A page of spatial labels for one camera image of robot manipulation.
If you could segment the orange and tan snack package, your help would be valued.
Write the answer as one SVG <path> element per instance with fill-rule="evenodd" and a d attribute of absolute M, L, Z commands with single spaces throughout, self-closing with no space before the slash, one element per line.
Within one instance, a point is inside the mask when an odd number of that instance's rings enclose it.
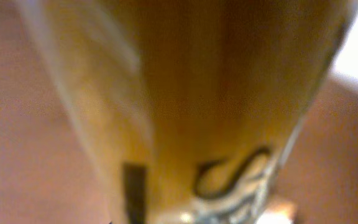
<path fill-rule="evenodd" d="M 17 7 L 113 223 L 255 223 L 358 1 Z"/>

